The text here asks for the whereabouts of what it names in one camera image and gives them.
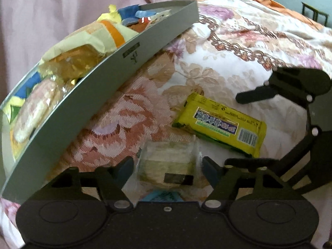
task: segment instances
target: floral bedsheet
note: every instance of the floral bedsheet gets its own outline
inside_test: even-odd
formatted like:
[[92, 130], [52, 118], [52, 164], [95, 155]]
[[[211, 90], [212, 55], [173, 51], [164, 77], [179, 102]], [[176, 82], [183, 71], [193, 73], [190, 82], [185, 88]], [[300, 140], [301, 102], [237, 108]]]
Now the floral bedsheet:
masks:
[[[115, 165], [135, 156], [146, 139], [189, 141], [188, 133], [171, 124], [192, 91], [265, 121], [261, 157], [281, 158], [303, 138], [302, 108], [279, 96], [240, 105], [235, 95], [262, 85], [273, 66], [317, 68], [332, 77], [332, 30], [316, 31], [252, 0], [198, 3], [199, 22], [165, 46], [105, 103], [67, 148], [49, 179], [69, 166], [92, 171]], [[238, 156], [205, 141], [200, 141], [200, 150], [220, 164]], [[205, 186], [202, 199], [211, 192]], [[305, 197], [320, 214], [312, 242], [321, 248], [331, 228], [331, 185]], [[15, 210], [5, 209], [14, 224]], [[14, 232], [7, 235], [6, 240], [20, 239]]]

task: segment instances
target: blue package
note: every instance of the blue package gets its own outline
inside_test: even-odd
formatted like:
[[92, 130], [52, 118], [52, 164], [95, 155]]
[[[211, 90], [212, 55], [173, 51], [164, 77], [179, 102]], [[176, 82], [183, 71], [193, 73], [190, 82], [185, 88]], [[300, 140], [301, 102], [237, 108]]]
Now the blue package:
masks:
[[156, 14], [156, 12], [153, 12], [153, 11], [139, 10], [136, 12], [135, 17], [137, 17], [137, 18], [151, 17], [151, 16], [154, 16], [155, 14]]
[[136, 23], [138, 23], [138, 18], [126, 18], [121, 21], [121, 24], [123, 26], [129, 26], [129, 25], [136, 24]]
[[131, 5], [121, 9], [118, 9], [117, 12], [120, 14], [121, 19], [135, 18], [136, 12], [139, 10], [139, 5]]
[[28, 95], [30, 94], [32, 88], [41, 82], [41, 77], [39, 72], [36, 72], [31, 78], [29, 78], [24, 84], [23, 86], [17, 91], [17, 93], [15, 94], [15, 96], [22, 98], [22, 99], [26, 99], [28, 97]]
[[178, 192], [155, 190], [141, 200], [142, 202], [183, 202]]

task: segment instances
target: open box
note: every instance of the open box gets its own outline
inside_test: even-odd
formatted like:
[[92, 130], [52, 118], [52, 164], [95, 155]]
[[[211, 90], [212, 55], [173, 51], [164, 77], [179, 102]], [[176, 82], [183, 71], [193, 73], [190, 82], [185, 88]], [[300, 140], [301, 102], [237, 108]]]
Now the open box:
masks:
[[[16, 160], [12, 153], [9, 122], [0, 112], [0, 186], [5, 199], [21, 204], [39, 190], [46, 174], [91, 116], [148, 59], [199, 19], [197, 3], [192, 0], [141, 5], [140, 9], [171, 10], [171, 15], [132, 38], [90, 71], [33, 133]], [[0, 105], [1, 110], [37, 69], [38, 65], [22, 78]]]

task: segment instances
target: purple label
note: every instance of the purple label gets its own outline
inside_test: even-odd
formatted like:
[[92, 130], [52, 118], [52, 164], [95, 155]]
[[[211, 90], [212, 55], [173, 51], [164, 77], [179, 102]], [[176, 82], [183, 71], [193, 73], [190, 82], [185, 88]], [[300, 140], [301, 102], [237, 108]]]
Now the purple label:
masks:
[[230, 122], [220, 120], [220, 119], [218, 119], [216, 117], [213, 117], [213, 116], [211, 116], [207, 113], [204, 113], [201, 110], [198, 110], [196, 112], [194, 118], [196, 118], [197, 120], [206, 122], [210, 125], [213, 125], [213, 126], [219, 128], [219, 129], [224, 130], [224, 131], [226, 131], [228, 133], [231, 133], [233, 135], [235, 135], [236, 130], [237, 130], [237, 125], [232, 124]]

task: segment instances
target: black rectangular sticker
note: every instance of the black rectangular sticker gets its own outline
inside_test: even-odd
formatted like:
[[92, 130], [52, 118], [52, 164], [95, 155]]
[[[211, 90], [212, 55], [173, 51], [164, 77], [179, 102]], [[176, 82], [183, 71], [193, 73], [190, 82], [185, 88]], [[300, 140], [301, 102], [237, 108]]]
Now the black rectangular sticker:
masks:
[[165, 173], [164, 183], [166, 183], [166, 184], [193, 185], [194, 176], [184, 175], [184, 174]]
[[137, 49], [140, 46], [139, 42], [137, 42], [135, 45], [133, 45], [130, 49], [126, 50], [122, 56], [125, 58], [127, 57], [129, 54], [131, 54], [135, 49]]

